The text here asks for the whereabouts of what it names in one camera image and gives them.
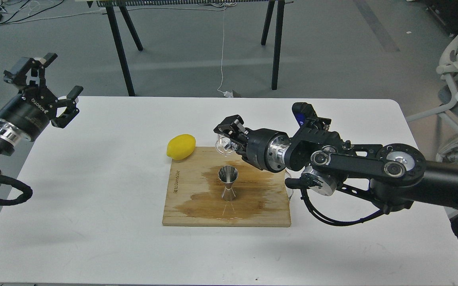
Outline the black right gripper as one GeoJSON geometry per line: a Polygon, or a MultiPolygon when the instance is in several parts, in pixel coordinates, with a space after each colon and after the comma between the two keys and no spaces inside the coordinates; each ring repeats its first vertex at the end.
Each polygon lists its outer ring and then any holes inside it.
{"type": "Polygon", "coordinates": [[[226,117],[214,132],[223,137],[223,154],[237,153],[250,165],[277,173],[286,168],[285,152],[291,139],[285,132],[246,129],[240,115],[226,117]]]}

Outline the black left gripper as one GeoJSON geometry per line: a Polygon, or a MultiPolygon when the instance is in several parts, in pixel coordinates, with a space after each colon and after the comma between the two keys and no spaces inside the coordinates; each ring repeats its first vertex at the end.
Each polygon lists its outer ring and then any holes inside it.
{"type": "Polygon", "coordinates": [[[10,71],[4,71],[4,82],[14,85],[19,92],[0,110],[0,122],[13,124],[31,142],[50,121],[56,128],[65,128],[80,112],[76,105],[82,86],[74,86],[65,99],[57,102],[58,98],[46,87],[45,68],[57,57],[55,53],[48,53],[43,58],[22,57],[10,71]],[[56,117],[56,108],[51,105],[65,107],[65,110],[56,117]]]}

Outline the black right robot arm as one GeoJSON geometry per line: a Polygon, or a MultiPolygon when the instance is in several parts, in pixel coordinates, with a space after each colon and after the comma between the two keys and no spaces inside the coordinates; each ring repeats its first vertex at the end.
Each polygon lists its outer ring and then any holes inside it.
{"type": "Polygon", "coordinates": [[[410,145],[358,145],[329,131],[330,119],[317,116],[312,105],[294,103],[299,125],[294,136],[271,129],[245,128],[239,115],[228,116],[214,128],[228,138],[250,165],[269,172],[300,171],[285,185],[298,189],[309,212],[331,226],[352,226],[391,212],[409,209],[418,201],[458,209],[458,165],[427,161],[410,145]],[[378,210],[355,221],[338,221],[320,213],[308,190],[330,196],[341,191],[371,202],[378,210]]]}

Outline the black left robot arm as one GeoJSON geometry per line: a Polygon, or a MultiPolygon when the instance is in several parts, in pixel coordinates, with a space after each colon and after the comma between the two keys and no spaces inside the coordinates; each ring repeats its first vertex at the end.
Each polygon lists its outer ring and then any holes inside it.
{"type": "MultiPolygon", "coordinates": [[[[83,87],[75,86],[64,99],[58,99],[46,86],[45,69],[57,57],[55,53],[23,57],[4,72],[4,82],[14,85],[18,93],[0,110],[0,155],[13,154],[22,139],[35,141],[49,124],[65,128],[79,114],[76,105],[83,87]]],[[[0,206],[24,203],[32,195],[30,186],[0,170],[0,206]]]]}

